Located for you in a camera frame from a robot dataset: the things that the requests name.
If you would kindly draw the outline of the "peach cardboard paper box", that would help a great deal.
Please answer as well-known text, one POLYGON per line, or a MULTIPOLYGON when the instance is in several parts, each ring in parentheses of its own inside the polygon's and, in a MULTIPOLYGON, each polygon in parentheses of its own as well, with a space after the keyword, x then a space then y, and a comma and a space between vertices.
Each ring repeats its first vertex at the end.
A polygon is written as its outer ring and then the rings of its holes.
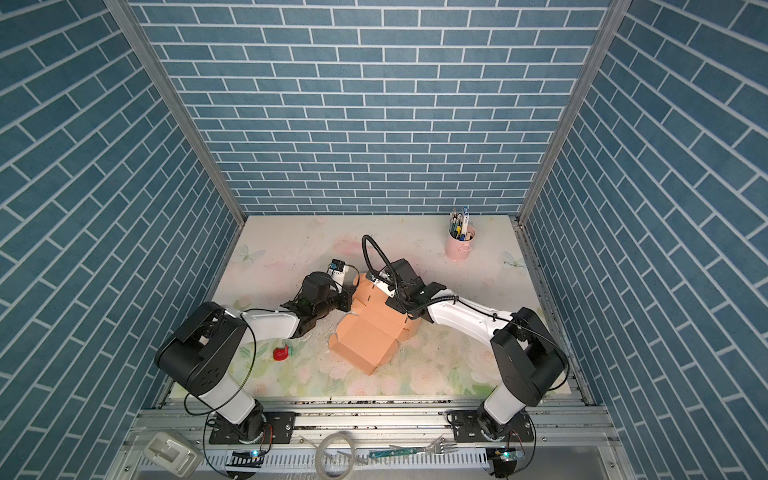
POLYGON ((421 319, 411 320, 386 304, 390 297, 364 276, 350 312, 330 336, 329 350, 366 375, 389 363, 402 343, 416 335, 421 319))

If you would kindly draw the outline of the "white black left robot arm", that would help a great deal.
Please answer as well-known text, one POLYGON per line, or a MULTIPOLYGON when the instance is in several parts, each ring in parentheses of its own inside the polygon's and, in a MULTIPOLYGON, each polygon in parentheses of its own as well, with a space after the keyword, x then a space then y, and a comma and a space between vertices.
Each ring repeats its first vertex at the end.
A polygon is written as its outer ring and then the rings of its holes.
POLYGON ((163 343, 158 368, 230 425, 261 426, 262 407, 229 374, 242 345, 300 338, 329 313, 351 309, 359 275, 347 268, 308 274, 295 297, 277 309, 235 312, 216 302, 201 304, 163 343))

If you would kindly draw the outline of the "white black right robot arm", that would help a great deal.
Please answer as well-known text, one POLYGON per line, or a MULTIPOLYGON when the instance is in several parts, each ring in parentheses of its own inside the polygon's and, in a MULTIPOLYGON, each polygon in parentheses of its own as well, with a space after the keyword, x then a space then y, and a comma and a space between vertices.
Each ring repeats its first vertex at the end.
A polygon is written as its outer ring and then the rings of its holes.
POLYGON ((478 409, 478 423, 497 437, 513 417, 537 406, 569 370, 566 354, 535 311, 497 310, 470 301, 438 282, 426 284, 400 259, 368 275, 389 296, 390 308, 452 328, 487 345, 500 383, 478 409))

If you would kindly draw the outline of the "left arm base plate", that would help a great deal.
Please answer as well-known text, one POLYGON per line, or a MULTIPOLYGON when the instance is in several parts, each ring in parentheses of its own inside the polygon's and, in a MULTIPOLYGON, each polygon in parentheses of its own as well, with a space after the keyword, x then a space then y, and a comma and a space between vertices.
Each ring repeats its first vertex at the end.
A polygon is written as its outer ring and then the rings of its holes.
POLYGON ((206 421, 208 441, 213 445, 289 444, 296 414, 287 411, 251 413, 240 424, 232 424, 214 414, 206 421))

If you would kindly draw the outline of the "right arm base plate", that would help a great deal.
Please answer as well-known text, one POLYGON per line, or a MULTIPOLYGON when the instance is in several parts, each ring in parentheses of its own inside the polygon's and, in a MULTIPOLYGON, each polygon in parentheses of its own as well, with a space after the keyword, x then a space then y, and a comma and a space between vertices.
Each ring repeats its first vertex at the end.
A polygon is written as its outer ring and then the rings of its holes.
POLYGON ((496 422, 482 409, 449 410, 444 414, 444 418, 458 443, 526 443, 535 439, 533 423, 526 410, 518 412, 504 424, 496 422))

